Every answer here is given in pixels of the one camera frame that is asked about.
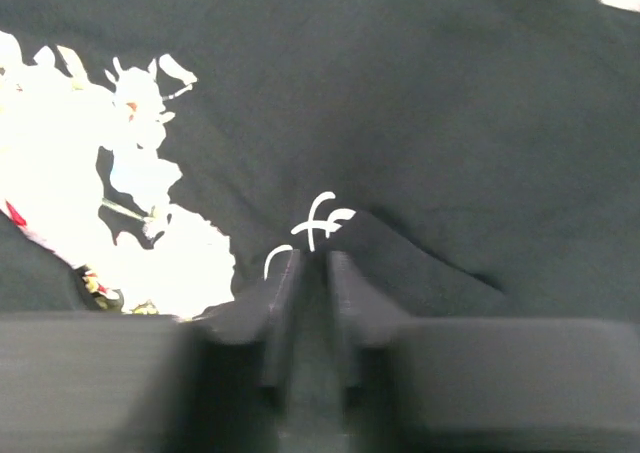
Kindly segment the black floral t shirt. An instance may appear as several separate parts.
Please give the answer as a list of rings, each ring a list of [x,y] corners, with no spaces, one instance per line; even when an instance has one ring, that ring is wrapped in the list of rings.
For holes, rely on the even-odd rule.
[[[600,0],[1,0],[28,51],[198,76],[162,151],[175,200],[259,278],[315,196],[417,314],[639,317],[639,14]]]

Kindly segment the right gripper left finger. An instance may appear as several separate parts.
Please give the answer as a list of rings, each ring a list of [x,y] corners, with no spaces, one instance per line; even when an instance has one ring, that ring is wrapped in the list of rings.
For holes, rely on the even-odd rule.
[[[301,254],[197,320],[1,319],[5,452],[274,452]]]

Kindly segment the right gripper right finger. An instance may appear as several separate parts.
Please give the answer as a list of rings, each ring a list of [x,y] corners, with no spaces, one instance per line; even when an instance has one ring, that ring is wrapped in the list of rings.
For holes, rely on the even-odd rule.
[[[567,318],[416,318],[328,259],[360,452],[635,452],[639,330]]]

